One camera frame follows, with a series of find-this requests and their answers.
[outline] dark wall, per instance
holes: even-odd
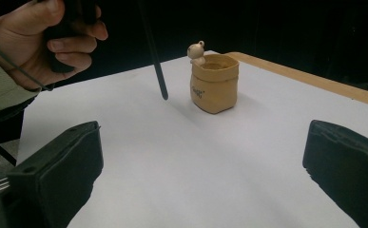
[[[368,1],[147,2],[162,61],[183,57],[204,40],[206,49],[240,51],[368,89]],[[94,53],[94,67],[106,75],[150,65],[136,1],[98,4],[110,37]]]

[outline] logo on pot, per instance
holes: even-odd
[[[202,95],[204,94],[204,91],[200,91],[195,86],[192,86],[192,91],[198,96],[199,98],[202,98]]]

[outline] finger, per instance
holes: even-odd
[[[91,36],[74,36],[48,41],[48,49],[52,52],[91,53],[97,48],[97,41]]]
[[[98,6],[95,6],[95,15],[97,16],[97,19],[99,19],[102,15],[101,8]]]
[[[76,72],[86,70],[92,64],[91,56],[85,53],[56,53],[55,56],[61,63],[75,67]]]
[[[72,26],[76,32],[95,37],[98,40],[104,41],[108,37],[106,24],[100,20],[94,25],[87,25],[83,20],[76,20]]]
[[[42,32],[47,27],[58,24],[65,13],[62,0],[45,0],[36,4],[27,3],[9,13],[7,28],[24,35]]]

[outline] white table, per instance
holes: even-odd
[[[189,61],[162,63],[167,101],[147,66],[28,107],[18,162],[69,127],[101,126],[105,167],[69,227],[357,227],[301,162],[312,120],[368,137],[368,104],[241,62],[236,106],[212,115],[190,100]]]

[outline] table edge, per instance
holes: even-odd
[[[247,55],[241,52],[233,51],[225,53],[238,61],[246,64],[260,67],[268,71],[278,73],[282,76],[309,84],[311,86],[319,87],[327,91],[337,93],[338,95],[348,97],[359,102],[368,104],[368,90],[353,87],[351,85],[335,82],[314,74],[306,73],[288,66],[275,64],[251,55]]]

